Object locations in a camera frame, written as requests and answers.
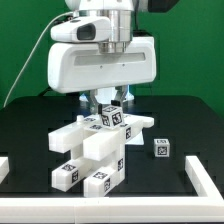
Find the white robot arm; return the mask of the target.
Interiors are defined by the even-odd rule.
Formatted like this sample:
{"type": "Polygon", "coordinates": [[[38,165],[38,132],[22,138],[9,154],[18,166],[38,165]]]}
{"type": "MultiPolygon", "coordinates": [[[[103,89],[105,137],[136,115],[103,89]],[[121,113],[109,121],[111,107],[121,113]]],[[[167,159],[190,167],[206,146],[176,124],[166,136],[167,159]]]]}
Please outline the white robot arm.
{"type": "Polygon", "coordinates": [[[167,13],[179,0],[65,0],[72,19],[51,28],[48,84],[84,92],[91,111],[124,100],[128,87],[156,77],[154,38],[137,28],[137,13],[167,13]]]}

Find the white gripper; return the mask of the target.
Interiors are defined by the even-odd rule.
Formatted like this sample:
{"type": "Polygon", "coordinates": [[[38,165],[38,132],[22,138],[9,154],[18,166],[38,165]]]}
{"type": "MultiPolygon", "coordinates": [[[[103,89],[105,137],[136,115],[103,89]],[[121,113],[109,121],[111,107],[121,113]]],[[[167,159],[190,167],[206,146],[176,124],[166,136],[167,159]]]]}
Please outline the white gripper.
{"type": "Polygon", "coordinates": [[[89,91],[92,114],[101,114],[97,90],[116,87],[114,106],[122,106],[128,86],[152,82],[156,77],[153,37],[134,37],[124,53],[100,53],[95,43],[54,44],[48,55],[48,84],[56,92],[89,91]]]}

